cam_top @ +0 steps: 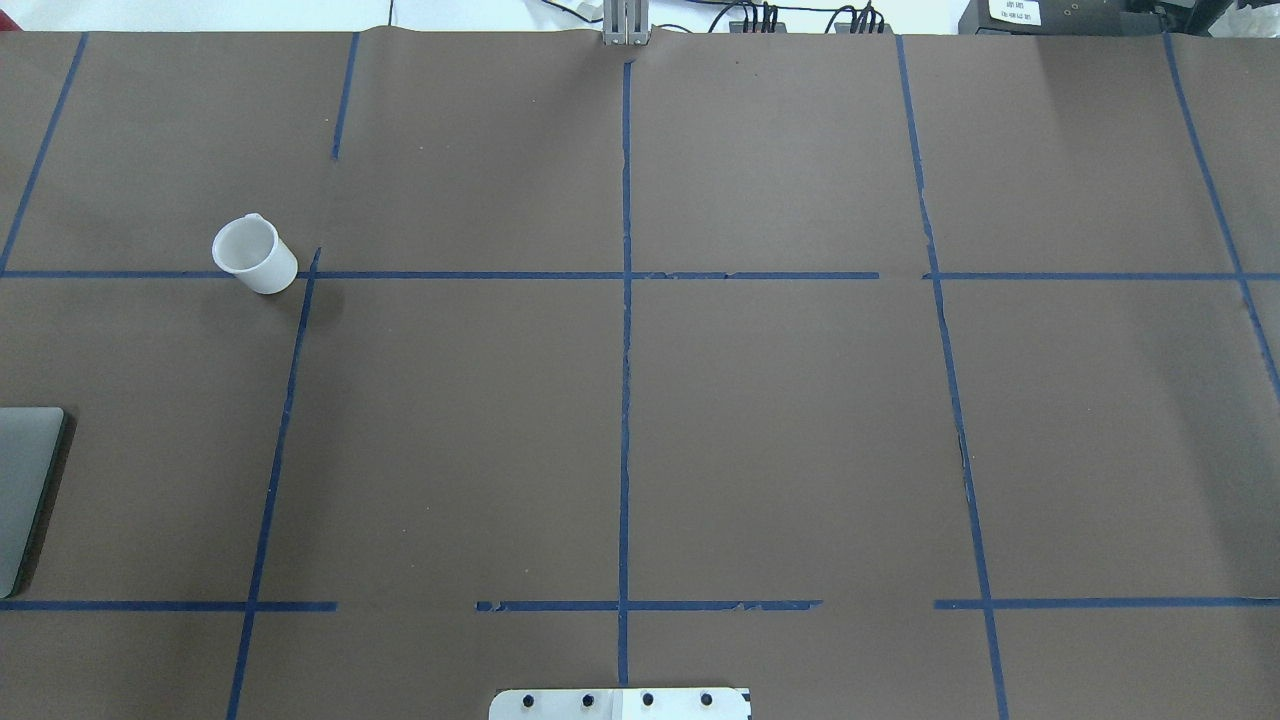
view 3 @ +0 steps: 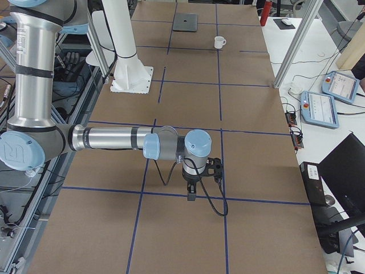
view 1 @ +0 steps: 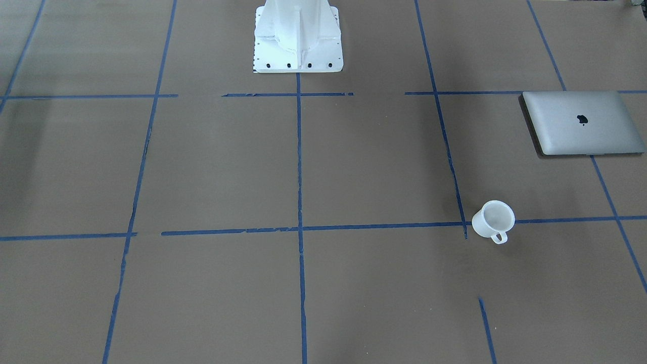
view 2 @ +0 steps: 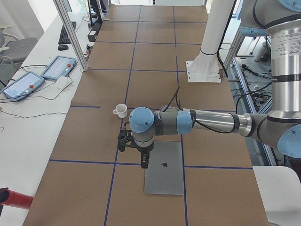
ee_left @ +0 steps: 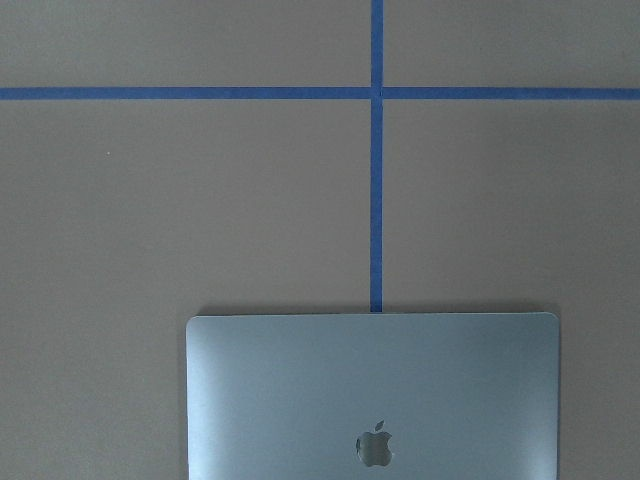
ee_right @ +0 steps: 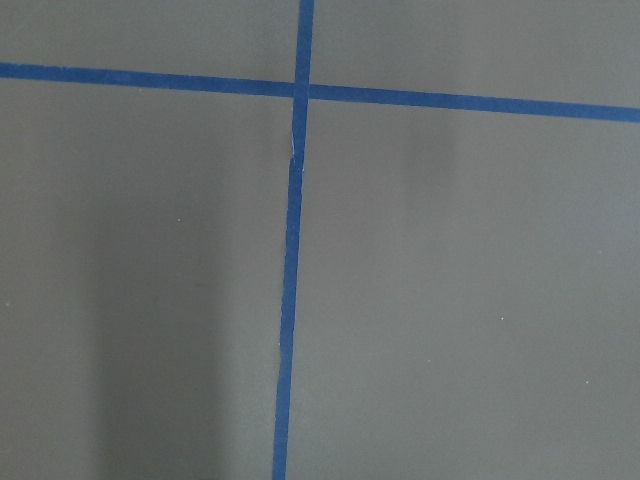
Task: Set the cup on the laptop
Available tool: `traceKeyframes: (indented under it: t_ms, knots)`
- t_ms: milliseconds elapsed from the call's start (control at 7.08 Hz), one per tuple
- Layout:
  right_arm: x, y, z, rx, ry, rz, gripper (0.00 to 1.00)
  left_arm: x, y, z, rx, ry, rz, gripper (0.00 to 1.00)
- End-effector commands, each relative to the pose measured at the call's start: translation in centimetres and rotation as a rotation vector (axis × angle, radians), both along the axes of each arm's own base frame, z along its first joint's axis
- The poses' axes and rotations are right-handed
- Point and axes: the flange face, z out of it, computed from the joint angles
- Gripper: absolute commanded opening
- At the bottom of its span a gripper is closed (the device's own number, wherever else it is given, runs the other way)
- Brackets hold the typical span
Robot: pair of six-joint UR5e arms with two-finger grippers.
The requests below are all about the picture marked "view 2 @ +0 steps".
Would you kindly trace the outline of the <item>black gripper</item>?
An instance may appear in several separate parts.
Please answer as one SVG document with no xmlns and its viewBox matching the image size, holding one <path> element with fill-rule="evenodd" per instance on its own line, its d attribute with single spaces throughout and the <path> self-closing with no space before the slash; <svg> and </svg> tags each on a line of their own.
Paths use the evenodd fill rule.
<svg viewBox="0 0 301 226">
<path fill-rule="evenodd" d="M 142 169 L 148 169 L 149 168 L 149 158 L 150 153 L 149 152 L 141 152 L 141 168 Z"/>
</svg>

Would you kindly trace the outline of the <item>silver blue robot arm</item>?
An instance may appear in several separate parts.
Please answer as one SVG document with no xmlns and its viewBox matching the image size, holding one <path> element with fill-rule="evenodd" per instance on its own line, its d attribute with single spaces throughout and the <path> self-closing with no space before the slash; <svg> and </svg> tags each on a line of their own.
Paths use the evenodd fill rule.
<svg viewBox="0 0 301 226">
<path fill-rule="evenodd" d="M 166 107 L 153 112 L 134 109 L 127 137 L 119 137 L 119 150 L 136 148 L 141 167 L 148 167 L 154 138 L 187 134 L 192 129 L 239 133 L 280 153 L 301 156 L 301 3 L 298 0 L 245 0 L 241 26 L 264 29 L 271 38 L 272 109 L 268 114 L 219 113 Z"/>
</svg>

